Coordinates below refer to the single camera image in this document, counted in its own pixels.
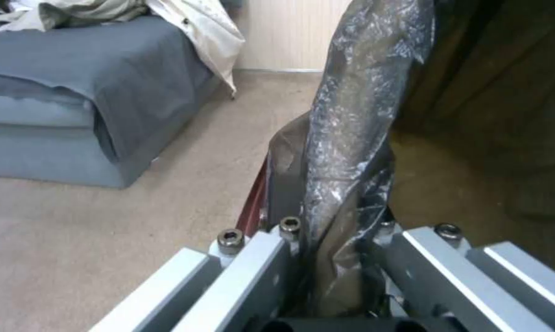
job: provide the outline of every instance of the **wrapped object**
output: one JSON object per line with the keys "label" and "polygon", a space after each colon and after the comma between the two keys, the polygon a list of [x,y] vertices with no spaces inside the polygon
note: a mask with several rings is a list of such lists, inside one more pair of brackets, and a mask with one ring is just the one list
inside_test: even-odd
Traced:
{"label": "wrapped object", "polygon": [[317,316],[366,307],[367,248],[393,180],[389,128],[414,60],[434,36],[433,0],[354,0],[339,23],[310,111],[305,147],[305,252]]}

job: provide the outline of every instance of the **silver metal bar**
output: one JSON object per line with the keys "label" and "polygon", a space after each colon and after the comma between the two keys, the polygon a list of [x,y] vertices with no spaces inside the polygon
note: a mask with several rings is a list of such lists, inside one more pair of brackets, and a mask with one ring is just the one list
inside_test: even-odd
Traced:
{"label": "silver metal bar", "polygon": [[169,331],[220,272],[216,257],[181,249],[91,331]]}
{"label": "silver metal bar", "polygon": [[442,307],[471,331],[551,331],[428,227],[395,235],[386,263],[417,315]]}
{"label": "silver metal bar", "polygon": [[240,331],[252,317],[277,315],[289,261],[281,237],[257,232],[173,331]]}
{"label": "silver metal bar", "polygon": [[515,244],[472,249],[467,258],[555,329],[555,272]]}

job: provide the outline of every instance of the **beige carpet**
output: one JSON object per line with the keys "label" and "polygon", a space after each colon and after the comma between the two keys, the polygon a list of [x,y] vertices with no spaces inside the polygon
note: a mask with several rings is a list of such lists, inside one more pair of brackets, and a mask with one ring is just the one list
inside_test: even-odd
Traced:
{"label": "beige carpet", "polygon": [[[205,250],[235,225],[269,139],[309,109],[320,76],[236,79],[237,100],[216,92],[129,189],[0,178],[0,331],[87,330],[177,250]],[[521,234],[460,160],[408,136],[394,148],[392,206],[405,226],[451,221],[475,243]],[[555,231],[537,230],[523,238],[542,239],[537,252],[555,266]]]}

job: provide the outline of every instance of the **blue mattress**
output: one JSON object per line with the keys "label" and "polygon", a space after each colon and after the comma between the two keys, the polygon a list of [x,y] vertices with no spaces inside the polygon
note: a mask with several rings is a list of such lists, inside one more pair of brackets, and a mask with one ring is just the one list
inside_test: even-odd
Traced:
{"label": "blue mattress", "polygon": [[211,78],[183,32],[160,17],[0,32],[0,124],[97,124],[112,160],[132,155],[178,112],[194,112],[197,87]]}

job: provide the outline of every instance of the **bolt head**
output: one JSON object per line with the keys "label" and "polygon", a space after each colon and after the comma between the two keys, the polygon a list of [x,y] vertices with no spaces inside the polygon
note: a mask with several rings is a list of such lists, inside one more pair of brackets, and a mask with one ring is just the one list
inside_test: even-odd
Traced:
{"label": "bolt head", "polygon": [[225,229],[218,234],[218,248],[225,255],[235,255],[244,247],[244,235],[240,229]]}
{"label": "bolt head", "polygon": [[464,236],[460,227],[450,223],[440,223],[433,227],[433,231],[442,239],[450,242],[459,242]]}
{"label": "bolt head", "polygon": [[279,222],[279,234],[288,241],[297,241],[302,223],[298,217],[285,217]]}

